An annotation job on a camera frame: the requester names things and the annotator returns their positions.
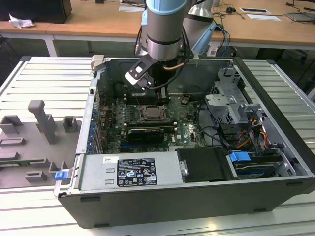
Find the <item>wooden desk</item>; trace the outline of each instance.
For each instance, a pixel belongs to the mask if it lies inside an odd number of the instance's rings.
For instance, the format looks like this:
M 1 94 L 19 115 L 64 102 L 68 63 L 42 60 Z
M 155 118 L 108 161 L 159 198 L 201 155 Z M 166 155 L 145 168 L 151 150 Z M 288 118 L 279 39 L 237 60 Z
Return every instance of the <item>wooden desk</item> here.
M 46 34 L 46 29 L 49 25 L 50 23 L 47 22 L 36 22 L 34 27 L 18 29 L 13 27 L 8 21 L 0 21 L 0 32 Z
M 50 24 L 47 34 L 136 37 L 141 12 L 119 11 L 119 3 L 95 4 L 94 0 L 71 0 L 72 13 L 65 24 Z
M 226 4 L 232 4 L 238 13 L 244 13 L 240 7 L 267 9 L 271 15 L 283 15 L 288 12 L 297 12 L 296 9 L 286 6 L 289 0 L 226 0 Z M 295 7 L 315 8 L 315 3 L 296 1 Z M 214 8 L 214 11 L 226 11 L 226 6 Z M 299 46 L 311 46 L 315 48 L 315 25 L 312 23 L 302 24 L 295 22 L 286 16 L 277 16 L 281 21 L 252 20 L 249 16 L 225 15 L 223 19 L 224 28 L 231 35 L 231 46 L 247 47 L 270 47 L 270 48 L 293 48 Z M 218 24 L 221 24 L 219 17 L 215 17 Z M 213 34 L 213 41 L 222 40 L 221 32 Z
M 286 6 L 289 0 L 225 0 L 233 4 L 239 13 L 240 7 L 264 8 L 281 21 L 252 20 L 243 15 L 225 15 L 223 24 L 231 35 L 230 46 L 315 50 L 315 25 L 292 23 L 283 16 L 296 9 Z M 0 33 L 4 37 L 37 38 L 46 42 L 50 56 L 58 56 L 54 40 L 118 41 L 134 42 L 141 24 L 140 12 L 119 12 L 119 3 L 95 4 L 94 0 L 71 0 L 72 14 L 65 24 L 36 23 L 34 28 L 17 29 L 8 22 L 0 22 Z M 314 8 L 310 2 L 295 2 L 303 7 Z M 214 8 L 224 11 L 226 6 Z M 214 32 L 212 41 L 221 42 L 221 32 Z

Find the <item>power supply label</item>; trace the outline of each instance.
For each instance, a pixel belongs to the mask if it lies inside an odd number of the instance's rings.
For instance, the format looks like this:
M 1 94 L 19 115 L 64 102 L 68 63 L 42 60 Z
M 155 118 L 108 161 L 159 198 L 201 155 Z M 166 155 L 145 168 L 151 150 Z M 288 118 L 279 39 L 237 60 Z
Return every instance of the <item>power supply label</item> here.
M 117 170 L 119 187 L 158 184 L 154 158 L 118 160 Z

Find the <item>white paper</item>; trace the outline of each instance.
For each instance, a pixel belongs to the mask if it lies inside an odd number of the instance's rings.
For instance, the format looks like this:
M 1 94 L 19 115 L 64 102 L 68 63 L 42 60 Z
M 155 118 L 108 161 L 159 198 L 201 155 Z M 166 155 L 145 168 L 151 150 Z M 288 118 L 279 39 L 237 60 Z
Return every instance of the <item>white paper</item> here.
M 14 27 L 19 28 L 19 29 L 21 29 L 22 27 L 33 27 L 33 26 L 35 26 L 35 24 L 31 20 L 17 19 L 15 17 L 11 16 L 11 15 L 10 15 L 9 22 L 11 23 L 11 25 L 13 25 Z
M 118 156 L 105 156 L 103 157 L 103 164 L 107 163 L 118 163 Z
M 253 20 L 280 21 L 276 16 L 247 14 Z

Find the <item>light blue robot arm cap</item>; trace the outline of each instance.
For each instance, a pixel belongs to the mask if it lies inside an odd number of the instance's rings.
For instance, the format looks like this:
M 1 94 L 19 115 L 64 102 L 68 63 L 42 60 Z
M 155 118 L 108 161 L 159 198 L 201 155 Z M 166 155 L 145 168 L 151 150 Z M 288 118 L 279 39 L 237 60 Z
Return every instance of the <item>light blue robot arm cap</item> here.
M 171 15 L 186 6 L 187 0 L 147 0 L 147 6 L 157 15 Z
M 212 37 L 212 33 L 216 28 L 216 24 L 212 23 L 202 34 L 202 36 L 198 39 L 196 44 L 192 47 L 192 51 L 196 52 L 198 55 L 203 54 Z

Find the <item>table leg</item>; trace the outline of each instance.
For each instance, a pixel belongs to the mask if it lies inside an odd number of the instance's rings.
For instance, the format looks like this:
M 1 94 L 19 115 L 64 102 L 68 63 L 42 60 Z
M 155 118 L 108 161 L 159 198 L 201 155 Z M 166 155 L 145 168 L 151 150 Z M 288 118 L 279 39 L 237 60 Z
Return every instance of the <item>table leg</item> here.
M 89 53 L 92 53 L 92 52 L 93 52 L 92 42 L 91 42 L 91 41 L 87 41 L 87 43 L 88 43 L 88 50 L 89 50 Z
M 55 47 L 54 44 L 54 38 L 51 35 L 47 35 L 47 37 L 44 38 L 48 52 L 49 52 L 49 56 L 51 57 L 59 57 L 59 53 L 57 48 Z

